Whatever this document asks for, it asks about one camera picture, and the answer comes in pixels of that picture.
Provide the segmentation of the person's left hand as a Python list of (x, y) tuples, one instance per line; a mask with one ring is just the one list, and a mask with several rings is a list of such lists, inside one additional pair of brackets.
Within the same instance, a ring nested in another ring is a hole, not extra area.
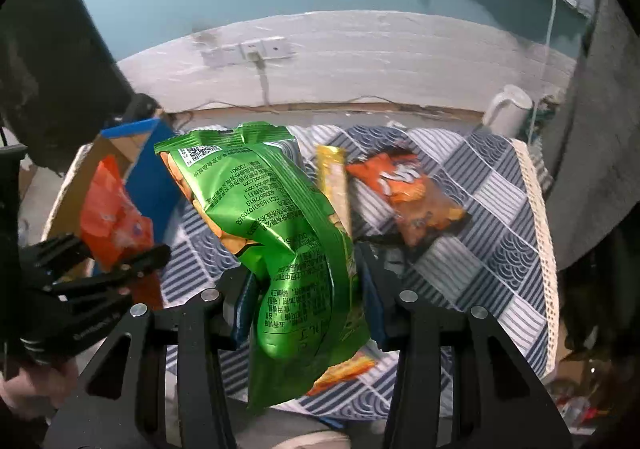
[(8, 381), (1, 377), (1, 399), (23, 420), (46, 417), (58, 409), (78, 380), (75, 358), (58, 365), (32, 365), (18, 370)]

